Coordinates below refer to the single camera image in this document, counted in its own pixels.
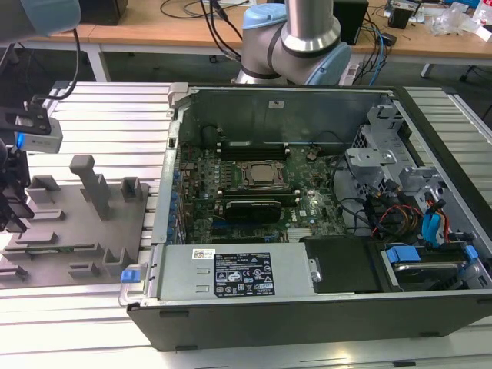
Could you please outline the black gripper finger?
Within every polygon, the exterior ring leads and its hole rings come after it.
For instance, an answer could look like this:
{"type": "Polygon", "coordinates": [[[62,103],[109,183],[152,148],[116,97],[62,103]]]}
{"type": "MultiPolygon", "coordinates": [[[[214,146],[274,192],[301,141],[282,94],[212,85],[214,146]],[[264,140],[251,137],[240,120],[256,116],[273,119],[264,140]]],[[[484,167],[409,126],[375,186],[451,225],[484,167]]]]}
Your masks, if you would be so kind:
{"type": "Polygon", "coordinates": [[[31,208],[27,205],[27,196],[1,193],[1,231],[24,233],[27,226],[23,219],[31,218],[31,208]]]}

